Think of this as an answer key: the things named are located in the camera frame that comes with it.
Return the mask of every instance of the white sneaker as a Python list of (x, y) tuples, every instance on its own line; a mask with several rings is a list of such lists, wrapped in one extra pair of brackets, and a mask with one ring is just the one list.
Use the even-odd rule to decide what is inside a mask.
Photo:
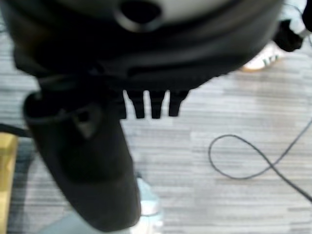
[(255, 72), (262, 70), (285, 56), (274, 42), (270, 42), (266, 47), (251, 61), (245, 64), (241, 70), (246, 72)]

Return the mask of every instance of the gray carpet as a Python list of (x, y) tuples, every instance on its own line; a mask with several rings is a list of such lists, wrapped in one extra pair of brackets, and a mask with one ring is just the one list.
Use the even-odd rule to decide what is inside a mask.
[[(212, 170), (210, 142), (238, 134), (276, 159), (312, 117), (312, 48), (259, 73), (234, 72), (193, 91), (179, 118), (123, 121), (131, 153), (143, 176), (161, 197), (168, 234), (311, 234), (311, 204), (273, 172), (233, 181)], [(20, 106), (35, 90), (32, 78), (12, 64), (10, 42), (0, 40), (0, 122), (22, 126)], [(312, 129), (278, 168), (312, 194)], [(266, 163), (235, 140), (219, 142), (216, 164), (243, 176)], [(64, 216), (70, 207), (36, 156), (20, 140), (9, 218), (9, 234), (32, 234)]]

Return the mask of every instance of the light blue object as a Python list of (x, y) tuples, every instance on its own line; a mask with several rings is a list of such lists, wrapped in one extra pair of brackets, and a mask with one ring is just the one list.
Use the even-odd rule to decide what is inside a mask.
[[(109, 234), (162, 234), (163, 212), (159, 197), (143, 179), (137, 179), (141, 196), (141, 218), (132, 228)], [(104, 234), (91, 227), (76, 212), (57, 221), (38, 234)]]

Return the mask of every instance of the wooden block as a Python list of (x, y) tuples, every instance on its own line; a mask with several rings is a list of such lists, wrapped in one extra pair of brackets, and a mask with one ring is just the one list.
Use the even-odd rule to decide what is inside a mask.
[(17, 137), (0, 133), (0, 234), (7, 229), (17, 144)]

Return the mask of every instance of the black cable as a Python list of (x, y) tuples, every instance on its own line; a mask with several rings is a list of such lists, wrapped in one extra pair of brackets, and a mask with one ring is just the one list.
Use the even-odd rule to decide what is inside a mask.
[[(297, 10), (299, 12), (300, 15), (303, 14), (302, 10), (299, 7), (297, 7), (296, 5), (292, 5), (289, 3), (284, 3), (284, 5), (293, 7), (295, 10)], [(308, 36), (308, 38), (309, 38), (310, 46), (312, 46), (312, 37)]]
[(27, 130), (6, 124), (0, 124), (0, 133), (9, 133), (18, 137), (30, 138), (30, 134)]
[[(235, 180), (247, 180), (247, 179), (252, 179), (255, 177), (258, 177), (260, 175), (263, 175), (264, 173), (266, 173), (268, 170), (272, 169), (275, 171), (275, 173), (281, 178), (283, 179), (283, 181), (285, 181), (288, 185), (290, 185), (292, 188), (294, 188), (298, 193), (300, 193), (301, 195), (304, 196), (304, 198), (306, 198), (308, 201), (310, 201), (312, 203), (312, 197), (305, 192), (304, 190), (302, 190), (300, 187), (298, 187), (296, 184), (294, 184), (293, 182), (291, 182), (289, 179), (287, 179), (282, 173), (280, 173), (280, 171), (278, 169), (275, 168), (275, 166), (280, 163), (280, 161), (289, 153), (289, 151), (292, 149), (292, 147), (300, 140), (300, 138), (306, 133), (306, 131), (311, 127), (312, 125), (312, 119), (310, 120), (310, 122), (307, 124), (307, 126), (300, 132), (300, 134), (292, 141), (292, 143), (287, 147), (287, 149), (285, 150), (285, 152), (276, 160), (276, 162), (272, 163), (268, 157), (261, 152), (261, 150), (259, 150), (257, 147), (255, 147), (253, 144), (251, 144), (250, 142), (248, 142), (247, 140), (236, 136), (236, 135), (223, 135), (223, 136), (219, 136), (216, 139), (214, 139), (208, 149), (208, 158), (209, 158), (209, 162), (212, 166), (212, 168), (214, 170), (216, 170), (217, 172), (219, 172), (220, 174), (226, 176), (227, 178), (230, 179), (235, 179)], [(231, 176), (223, 171), (221, 171), (214, 163), (214, 160), (212, 158), (212, 148), (214, 146), (214, 144), (224, 138), (228, 138), (228, 137), (232, 137), (232, 138), (236, 138), (238, 140), (243, 141), (244, 143), (248, 144), (249, 146), (251, 146), (254, 150), (256, 150), (256, 152), (258, 154), (260, 154), (265, 161), (269, 164), (269, 167), (267, 167), (266, 169), (264, 169), (263, 171), (250, 175), (250, 176), (246, 176), (246, 177), (235, 177), (235, 176)]]

